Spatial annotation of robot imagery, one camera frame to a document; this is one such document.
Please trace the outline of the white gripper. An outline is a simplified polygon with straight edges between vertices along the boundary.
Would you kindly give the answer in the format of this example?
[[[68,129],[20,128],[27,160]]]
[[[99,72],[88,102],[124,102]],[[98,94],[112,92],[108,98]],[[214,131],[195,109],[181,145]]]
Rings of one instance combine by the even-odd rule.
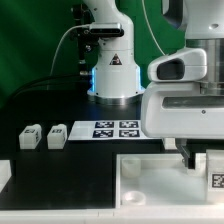
[[[140,120],[147,137],[180,138],[176,148],[184,165],[194,170],[195,153],[186,139],[224,139],[224,96],[203,96],[197,83],[151,83]]]

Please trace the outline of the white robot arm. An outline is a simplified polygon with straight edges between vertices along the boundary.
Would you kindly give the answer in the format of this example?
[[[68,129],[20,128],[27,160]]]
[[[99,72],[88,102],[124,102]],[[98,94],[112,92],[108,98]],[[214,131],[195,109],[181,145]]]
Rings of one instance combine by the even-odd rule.
[[[133,23],[115,0],[83,0],[99,39],[89,98],[104,104],[141,101],[141,128],[151,138],[173,138],[185,165],[196,166],[189,139],[224,139],[224,0],[161,0],[162,15],[185,32],[185,46],[153,60],[150,84],[140,84]]]

